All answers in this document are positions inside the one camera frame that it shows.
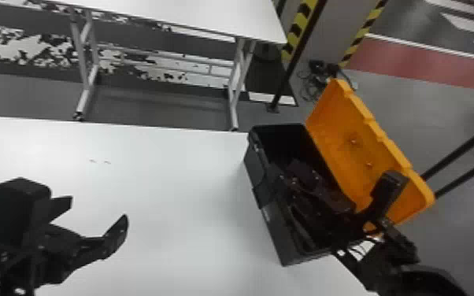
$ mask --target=power cord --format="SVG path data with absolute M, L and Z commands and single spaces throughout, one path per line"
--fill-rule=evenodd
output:
M 351 78 L 338 65 L 326 65 L 323 61 L 310 60 L 309 70 L 296 73 L 296 76 L 302 80 L 299 96 L 307 102 L 317 102 L 331 78 L 337 78 L 338 74 L 353 90 L 356 90 Z

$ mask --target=black cable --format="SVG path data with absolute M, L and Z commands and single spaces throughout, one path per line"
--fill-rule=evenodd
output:
M 354 86 L 353 86 L 353 81 L 351 81 L 351 78 L 341 68 L 338 70 L 338 73 L 340 73 L 343 76 L 343 78 L 346 79 L 351 89 L 355 91 Z
M 316 81 L 326 80 L 329 75 L 315 74 L 311 71 L 300 71 L 296 76 L 302 80 L 302 87 L 299 90 L 299 95 L 307 102 L 316 102 L 324 91 L 324 86 L 318 86 Z
M 357 250 L 357 249 L 354 249 L 354 248 L 349 248 L 349 250 L 359 254 L 360 256 L 362 256 L 362 258 L 365 256 L 361 251 Z
M 378 240 L 376 240 L 376 239 L 374 239 L 374 238 L 365 238 L 364 240 L 365 240 L 365 241 L 368 241 L 368 242 L 372 242 L 372 243 L 374 243 L 374 244 L 376 244 L 376 245 L 382 243 L 381 241 L 378 241 Z
M 368 251 L 364 248 L 363 245 L 358 245 L 358 246 L 362 249 L 364 255 L 366 255 L 368 253 Z

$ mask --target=yellow and black striped pillar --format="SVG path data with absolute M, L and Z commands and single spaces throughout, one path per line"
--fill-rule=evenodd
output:
M 347 66 L 347 64 L 349 64 L 349 60 L 353 57 L 353 54 L 357 51 L 358 47 L 360 46 L 360 43 L 362 42 L 362 40 L 364 40 L 365 35 L 368 34 L 369 30 L 375 23 L 375 20 L 382 13 L 388 1 L 389 0 L 380 0 L 376 4 L 375 8 L 371 11 L 368 18 L 365 20 L 365 23 L 362 26 L 362 28 L 354 36 L 354 41 L 351 43 L 351 46 L 349 46 L 349 49 L 343 54 L 342 61 L 338 63 L 340 67 L 344 68 L 345 66 Z
M 281 50 L 281 57 L 284 60 L 292 59 L 299 41 L 302 38 L 302 34 L 307 29 L 310 17 L 313 15 L 317 3 L 318 0 L 303 0 L 302 4 L 300 4 L 296 18 L 294 18 L 294 22 L 288 32 L 287 45 Z

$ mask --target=white table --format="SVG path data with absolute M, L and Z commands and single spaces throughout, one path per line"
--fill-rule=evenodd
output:
M 122 248 L 38 296 L 365 296 L 333 257 L 284 268 L 243 165 L 246 134 L 0 118 L 0 182 L 23 176 L 74 196 L 55 220 Z
M 80 57 L 80 71 L 83 81 L 83 93 L 76 108 L 74 119 L 83 120 L 87 101 L 94 89 L 95 77 L 99 69 L 98 48 L 119 50 L 123 53 L 147 54 L 166 57 L 165 54 L 155 54 L 150 51 L 129 50 L 118 46 L 98 45 L 92 23 L 92 11 L 115 13 L 127 17 L 136 17 L 143 20 L 152 20 L 162 24 L 171 24 L 182 28 L 194 29 L 209 33 L 225 35 L 237 40 L 235 59 L 230 65 L 231 74 L 214 74 L 212 66 L 228 67 L 220 61 L 206 61 L 202 63 L 210 66 L 209 72 L 196 72 L 201 75 L 219 76 L 228 78 L 228 106 L 231 115 L 231 130 L 239 128 L 237 117 L 237 103 L 243 88 L 244 79 L 250 67 L 256 42 L 283 45 L 287 38 L 281 27 L 271 0 L 60 0 L 52 2 L 68 6 L 72 18 L 72 36 L 78 56 Z M 86 24 L 82 31 L 77 26 L 78 17 L 74 8 L 84 11 Z M 87 70 L 87 62 L 83 55 L 83 44 L 89 41 L 92 48 L 92 66 Z M 180 60 L 198 61 L 182 57 Z

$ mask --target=open toolbox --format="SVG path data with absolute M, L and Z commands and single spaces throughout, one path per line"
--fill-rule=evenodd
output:
M 356 215 L 368 208 L 371 191 L 385 172 L 396 171 L 409 179 L 387 212 L 394 224 L 412 218 L 435 200 L 428 185 L 342 80 L 329 83 L 306 125 L 257 126 L 248 140 L 246 170 L 282 265 L 329 254 L 334 242 L 328 242 L 327 229 L 336 226 L 335 214 Z M 319 202 L 302 202 L 292 186 L 302 191 L 306 190 L 303 187 L 318 188 L 325 195 L 320 201 L 329 210 L 322 210 Z M 309 216 L 311 212 L 318 216 Z M 320 227 L 310 222 L 319 222 Z M 372 228 L 371 224 L 364 226 L 367 231 Z M 317 236 L 319 242 L 311 239 Z

